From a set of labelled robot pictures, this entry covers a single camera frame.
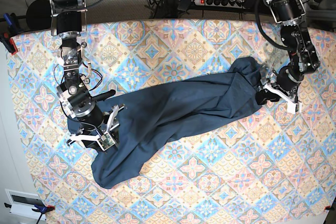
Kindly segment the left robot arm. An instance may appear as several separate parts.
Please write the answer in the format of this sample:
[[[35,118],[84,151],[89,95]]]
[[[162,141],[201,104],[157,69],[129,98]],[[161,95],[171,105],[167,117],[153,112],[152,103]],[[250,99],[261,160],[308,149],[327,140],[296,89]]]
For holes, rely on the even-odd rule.
[[[263,30],[259,17],[259,5],[264,3],[281,26],[282,43],[273,41]],[[256,94],[259,105],[268,101],[285,99],[295,107],[299,105],[298,89],[305,75],[314,73],[320,67],[316,49],[312,44],[306,21],[306,10],[302,0],[256,0],[255,18],[261,35],[274,47],[288,53],[290,62],[278,72],[273,71],[275,81],[268,77],[261,83]]]

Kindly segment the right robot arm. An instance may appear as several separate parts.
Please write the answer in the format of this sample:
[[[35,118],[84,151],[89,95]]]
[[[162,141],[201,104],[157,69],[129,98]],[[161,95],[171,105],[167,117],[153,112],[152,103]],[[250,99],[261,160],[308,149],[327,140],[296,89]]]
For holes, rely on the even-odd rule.
[[[85,57],[87,44],[77,41],[86,30],[86,0],[50,0],[50,5],[51,33],[61,38],[57,61],[64,70],[57,95],[66,118],[79,127],[70,135],[67,145],[82,142],[86,148],[98,152],[117,147],[120,126],[117,115],[125,106],[114,105],[110,111],[101,111],[98,103],[113,97],[115,90],[91,95],[88,85],[94,69]]]

